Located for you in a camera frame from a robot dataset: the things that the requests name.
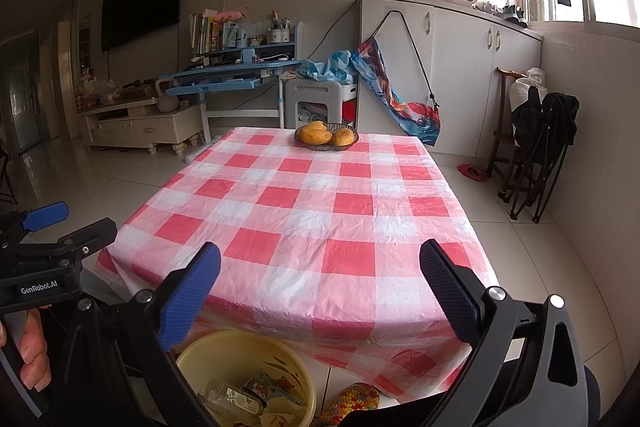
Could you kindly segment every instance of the logo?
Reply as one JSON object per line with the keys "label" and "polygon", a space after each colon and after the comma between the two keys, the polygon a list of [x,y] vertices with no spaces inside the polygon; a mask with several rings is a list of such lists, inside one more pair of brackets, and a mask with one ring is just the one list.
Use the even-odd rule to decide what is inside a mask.
{"label": "logo", "polygon": [[34,284],[33,286],[27,286],[25,288],[20,288],[20,293],[22,295],[29,295],[30,293],[41,292],[43,290],[50,290],[58,287],[58,281],[53,279],[50,282],[45,282],[43,284]]}

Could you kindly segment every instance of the fruit bowl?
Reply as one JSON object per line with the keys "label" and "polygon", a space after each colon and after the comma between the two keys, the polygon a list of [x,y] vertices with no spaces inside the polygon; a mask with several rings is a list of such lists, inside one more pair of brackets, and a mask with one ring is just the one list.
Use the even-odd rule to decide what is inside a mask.
{"label": "fruit bowl", "polygon": [[325,143],[324,145],[309,145],[308,143],[304,143],[300,139],[300,130],[302,129],[302,127],[298,127],[296,129],[296,132],[294,133],[293,138],[298,145],[301,145],[302,147],[306,147],[307,149],[311,149],[312,151],[344,151],[345,149],[348,149],[349,147],[351,147],[354,143],[357,143],[358,140],[360,139],[358,132],[351,125],[347,125],[345,123],[326,123],[324,125],[326,126],[327,131],[329,131],[332,134],[336,132],[338,129],[342,129],[342,128],[351,129],[356,139],[353,141],[353,143],[350,143],[348,145],[333,145],[332,143]]}

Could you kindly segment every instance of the hand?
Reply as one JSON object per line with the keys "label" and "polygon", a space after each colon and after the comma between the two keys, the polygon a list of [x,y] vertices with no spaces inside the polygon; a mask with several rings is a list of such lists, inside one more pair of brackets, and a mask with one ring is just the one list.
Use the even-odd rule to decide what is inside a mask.
{"label": "hand", "polygon": [[[6,333],[0,324],[0,347],[6,343]],[[24,360],[20,370],[20,379],[27,389],[42,391],[51,382],[51,369],[47,356],[47,342],[42,332],[40,312],[38,309],[27,312],[24,334],[17,344],[18,351]]]}

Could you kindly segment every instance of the television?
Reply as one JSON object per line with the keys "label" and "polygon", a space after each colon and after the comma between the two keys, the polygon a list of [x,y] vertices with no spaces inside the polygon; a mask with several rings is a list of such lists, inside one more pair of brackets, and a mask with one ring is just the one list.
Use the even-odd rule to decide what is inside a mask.
{"label": "television", "polygon": [[180,0],[102,0],[102,50],[180,22]]}

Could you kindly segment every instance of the colorful bag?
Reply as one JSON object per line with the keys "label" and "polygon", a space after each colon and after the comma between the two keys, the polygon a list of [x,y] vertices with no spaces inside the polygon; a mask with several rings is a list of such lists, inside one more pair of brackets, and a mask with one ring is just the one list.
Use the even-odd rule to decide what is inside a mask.
{"label": "colorful bag", "polygon": [[[420,62],[424,79],[427,82],[429,88],[429,97],[433,102],[433,108],[429,105],[420,102],[408,102],[404,103],[400,97],[396,94],[391,86],[391,82],[386,76],[385,63],[376,41],[376,33],[385,23],[386,19],[392,13],[399,13],[404,21],[406,30],[409,32],[409,38],[414,45],[415,54]],[[438,104],[435,101],[431,86],[429,85],[429,79],[424,71],[424,66],[418,55],[418,50],[415,47],[414,38],[411,36],[409,26],[404,19],[404,15],[398,10],[391,10],[386,14],[385,18],[373,32],[373,35],[369,40],[363,42],[358,50],[351,55],[351,64],[353,65],[364,83],[367,84],[369,89],[375,94],[380,102],[386,107],[389,114],[398,122],[398,125],[409,136],[416,136],[420,141],[426,145],[434,145],[438,139],[440,133],[440,115],[438,113]]]}

